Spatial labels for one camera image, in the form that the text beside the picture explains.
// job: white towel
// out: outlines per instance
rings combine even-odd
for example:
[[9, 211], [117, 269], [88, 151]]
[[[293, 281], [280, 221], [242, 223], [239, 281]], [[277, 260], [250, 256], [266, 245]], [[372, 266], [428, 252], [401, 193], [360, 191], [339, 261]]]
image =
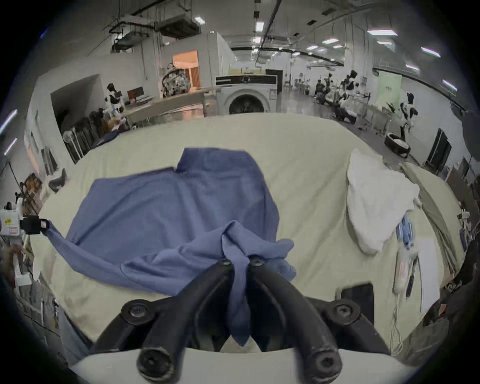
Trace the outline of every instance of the white towel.
[[382, 157], [361, 154], [354, 149], [347, 171], [348, 216], [360, 248], [366, 253], [382, 249], [403, 215], [413, 209], [419, 187], [403, 173], [388, 169]]

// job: paper sheet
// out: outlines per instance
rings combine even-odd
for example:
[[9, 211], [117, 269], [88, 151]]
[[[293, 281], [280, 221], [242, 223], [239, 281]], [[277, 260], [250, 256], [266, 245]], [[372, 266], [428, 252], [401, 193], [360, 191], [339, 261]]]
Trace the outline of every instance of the paper sheet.
[[440, 298], [438, 286], [437, 256], [433, 239], [418, 238], [421, 282], [420, 312], [425, 313]]

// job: blue cloth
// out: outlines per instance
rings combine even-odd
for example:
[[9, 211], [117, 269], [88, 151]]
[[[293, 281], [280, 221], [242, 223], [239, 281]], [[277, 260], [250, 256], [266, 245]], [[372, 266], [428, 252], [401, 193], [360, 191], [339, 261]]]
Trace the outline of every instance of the blue cloth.
[[50, 242], [73, 270], [122, 287], [177, 295], [227, 257], [235, 277], [230, 332], [250, 334], [245, 298], [249, 256], [287, 280], [291, 240], [276, 242], [279, 216], [263, 175], [244, 151], [186, 148], [177, 169], [96, 180], [64, 239], [50, 223]]
[[95, 149], [95, 148], [100, 147], [101, 145], [103, 145], [105, 143], [108, 143], [108, 142], [112, 141], [113, 139], [115, 139], [119, 135], [119, 133], [120, 132], [118, 132], [118, 130], [106, 133], [103, 137], [96, 140], [92, 144], [92, 149]]

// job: fan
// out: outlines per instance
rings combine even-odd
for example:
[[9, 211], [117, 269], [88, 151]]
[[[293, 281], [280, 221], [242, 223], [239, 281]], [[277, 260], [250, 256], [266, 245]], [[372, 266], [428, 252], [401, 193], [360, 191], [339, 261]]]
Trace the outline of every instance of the fan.
[[74, 135], [74, 132], [65, 131], [62, 135], [62, 138], [64, 142], [66, 142], [67, 144], [71, 144], [75, 148], [75, 152], [77, 153], [78, 159], [81, 159], [84, 156], [82, 149], [80, 148], [80, 143], [78, 142], [78, 138], [76, 137], [76, 135]]

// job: monitor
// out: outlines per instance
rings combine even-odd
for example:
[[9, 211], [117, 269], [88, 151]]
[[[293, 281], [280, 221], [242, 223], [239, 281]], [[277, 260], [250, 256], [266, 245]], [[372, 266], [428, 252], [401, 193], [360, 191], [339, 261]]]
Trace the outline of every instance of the monitor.
[[127, 91], [127, 94], [130, 100], [136, 99], [138, 96], [141, 96], [144, 94], [144, 88], [139, 87], [139, 88], [132, 89], [130, 91]]

